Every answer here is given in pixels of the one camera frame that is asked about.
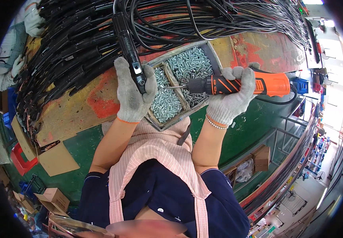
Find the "stacked cables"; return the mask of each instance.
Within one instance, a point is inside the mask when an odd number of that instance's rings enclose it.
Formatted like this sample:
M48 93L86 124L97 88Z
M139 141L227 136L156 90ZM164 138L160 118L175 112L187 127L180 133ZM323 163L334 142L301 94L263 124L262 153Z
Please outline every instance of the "stacked cables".
M291 0L122 0L139 55L243 32L282 32L303 50L308 32ZM113 66L121 51L112 25L112 0L42 0L41 46L17 82L17 114L35 143L43 106L69 96Z

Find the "hand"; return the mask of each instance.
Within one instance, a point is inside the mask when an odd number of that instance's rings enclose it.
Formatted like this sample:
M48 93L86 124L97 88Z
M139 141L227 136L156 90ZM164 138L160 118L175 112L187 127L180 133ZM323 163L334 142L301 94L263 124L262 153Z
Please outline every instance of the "hand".
M40 17L36 3L29 5L25 10L25 18L23 20L26 33L32 37L40 37L45 29L39 29L38 27L43 22L45 22L45 19Z
M257 63L251 63L250 66L260 67ZM211 95L206 112L209 119L217 126L226 127L235 117L247 110L250 101L254 98L255 73L250 68L224 68L223 76L227 80L240 79L240 91L230 95Z
M138 123L148 112L157 93L154 69L149 65L142 66L146 77L146 93L141 94L132 79L128 62L119 57L114 64L118 81L117 98L120 101L117 118L127 123Z
M26 56L24 56L21 60L22 54L18 55L17 59L14 60L13 68L12 68L12 78L15 78L16 75L21 71L23 66L26 64Z
M248 65L248 68L251 68L251 69L260 69L260 64L257 63L257 62L251 62L249 63ZM258 96L258 94L253 94L252 97L251 97L251 101L256 98Z

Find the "electric screwdriver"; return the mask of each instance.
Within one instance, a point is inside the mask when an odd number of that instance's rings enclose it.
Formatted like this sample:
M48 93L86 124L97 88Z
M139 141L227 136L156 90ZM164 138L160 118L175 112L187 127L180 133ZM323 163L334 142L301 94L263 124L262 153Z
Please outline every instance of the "electric screwdriver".
M267 73L258 69L253 69L255 72L256 86L253 94L265 94L270 97L282 97L290 93L290 83L288 77L284 73ZM182 86L167 87L185 88L190 93L206 92L210 95L231 94L240 91L241 83L239 80L226 80L223 76L212 75L205 79L190 79L187 84Z

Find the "worker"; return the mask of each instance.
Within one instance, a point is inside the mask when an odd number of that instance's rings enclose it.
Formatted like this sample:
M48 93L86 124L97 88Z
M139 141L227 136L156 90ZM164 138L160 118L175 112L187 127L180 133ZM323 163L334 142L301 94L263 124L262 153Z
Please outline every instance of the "worker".
M319 126L317 126L317 132L319 133L319 136L323 136L323 135L326 134L325 129L323 129L323 128L319 127Z
M187 231L177 237L245 237L249 220L218 162L228 126L253 98L254 72L223 69L227 80L241 80L241 90L210 96L193 147L189 133L183 140L189 117L163 132L143 119L157 92L153 68L144 65L146 93L141 95L128 62L119 57L114 65L120 110L95 151L78 219L103 228L120 221L159 219L185 225Z
M0 91L13 85L14 77L26 64L22 56L27 34L40 37L44 28L39 28L44 19L39 16L37 2L27 0L13 19L0 46Z

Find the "factory floor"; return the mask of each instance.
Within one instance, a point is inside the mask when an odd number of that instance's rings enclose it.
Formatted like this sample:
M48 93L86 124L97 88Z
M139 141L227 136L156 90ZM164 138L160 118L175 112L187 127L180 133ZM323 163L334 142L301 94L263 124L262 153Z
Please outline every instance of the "factory floor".
M274 100L286 101L285 97L275 98ZM274 105L266 102L254 99L250 102L247 112L239 115L235 119L235 124L232 124L223 140L222 153L219 161L219 168L225 164L233 161L244 151L248 150L253 144L268 132L272 127L278 126L282 122L280 116L288 116L293 109L298 105L295 101L285 106ZM206 108L197 111L191 118L191 135L193 143L197 140L201 127L203 125ZM9 133L4 126L0 125L0 130L3 130L2 134L5 137L5 143L8 141ZM18 182L21 180L29 181L32 174L38 175L46 184L47 187L58 187L70 200L70 205L76 206L79 203L84 177L88 173L89 167L92 162L93 154L96 147L103 137L101 125L94 126L87 130L84 130L68 140L64 141L64 145L68 149L69 153L73 156L74 160L79 164L80 169L59 174L50 177L40 164L37 164L29 173L24 177L18 174L13 163L4 164L4 168L9 175L14 188L20 191ZM7 148L8 154L10 154L12 146ZM264 180L269 176L269 172L265 172L258 176L255 180ZM246 196L252 192L254 185L247 184L241 191L241 197Z

